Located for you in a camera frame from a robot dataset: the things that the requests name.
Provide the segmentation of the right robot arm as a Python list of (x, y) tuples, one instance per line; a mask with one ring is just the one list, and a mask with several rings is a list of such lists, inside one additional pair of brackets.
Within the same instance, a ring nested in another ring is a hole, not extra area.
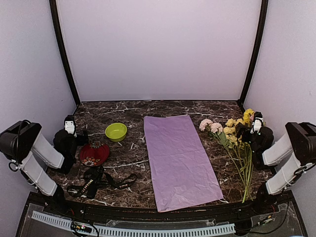
[(263, 214), (271, 206), (270, 198), (293, 186), (316, 165), (316, 126), (310, 122), (288, 122), (285, 128), (286, 133), (275, 141), (260, 112), (250, 116), (250, 125), (237, 125), (237, 136), (250, 145), (256, 169), (281, 166), (260, 186), (252, 204), (256, 214)]

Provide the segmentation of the small yellow filler flowers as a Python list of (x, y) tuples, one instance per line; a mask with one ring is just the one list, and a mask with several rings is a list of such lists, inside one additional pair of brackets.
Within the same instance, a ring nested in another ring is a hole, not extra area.
[(241, 181), (244, 186), (242, 203), (246, 200), (251, 199), (251, 181), (253, 174), (253, 163), (252, 163), (252, 150), (248, 143), (242, 142), (241, 138), (233, 142), (233, 151), (236, 158), (234, 162), (237, 167), (238, 174), (241, 177)]

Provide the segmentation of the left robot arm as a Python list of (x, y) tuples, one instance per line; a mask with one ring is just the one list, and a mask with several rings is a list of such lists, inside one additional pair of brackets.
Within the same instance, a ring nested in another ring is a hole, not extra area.
[(43, 168), (46, 165), (62, 174), (68, 174), (76, 163), (79, 146), (89, 142), (86, 130), (77, 134), (73, 116), (64, 119), (52, 143), (42, 133), (42, 126), (29, 120), (21, 120), (0, 134), (0, 151), (10, 161), (13, 172), (21, 172), (30, 185), (46, 197), (53, 197), (50, 207), (59, 215), (66, 215), (70, 205), (63, 200), (64, 191)]

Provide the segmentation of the pink wrapping paper sheet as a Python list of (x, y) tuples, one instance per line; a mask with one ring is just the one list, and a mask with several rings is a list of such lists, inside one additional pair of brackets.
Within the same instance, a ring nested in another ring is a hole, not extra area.
[(146, 116), (144, 133), (158, 212), (223, 199), (190, 116)]

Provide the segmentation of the yellow daisy bunch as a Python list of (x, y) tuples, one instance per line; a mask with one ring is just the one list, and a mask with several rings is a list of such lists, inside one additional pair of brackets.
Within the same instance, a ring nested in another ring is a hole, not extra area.
[(244, 121), (242, 118), (238, 118), (237, 120), (231, 118), (226, 122), (223, 132), (227, 140), (225, 149), (228, 152), (230, 160), (237, 169), (237, 173), (244, 187), (242, 202), (245, 202), (248, 199), (252, 200), (250, 186), (253, 165), (251, 161), (252, 152), (249, 144), (241, 140), (242, 135), (237, 134), (237, 129), (242, 128), (243, 126), (249, 128), (249, 121)]

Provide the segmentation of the yellow rose stem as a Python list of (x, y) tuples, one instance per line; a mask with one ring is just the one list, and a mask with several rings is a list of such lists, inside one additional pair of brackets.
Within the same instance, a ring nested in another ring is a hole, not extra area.
[(243, 113), (243, 121), (247, 124), (250, 124), (253, 121), (255, 111), (252, 109), (247, 109)]

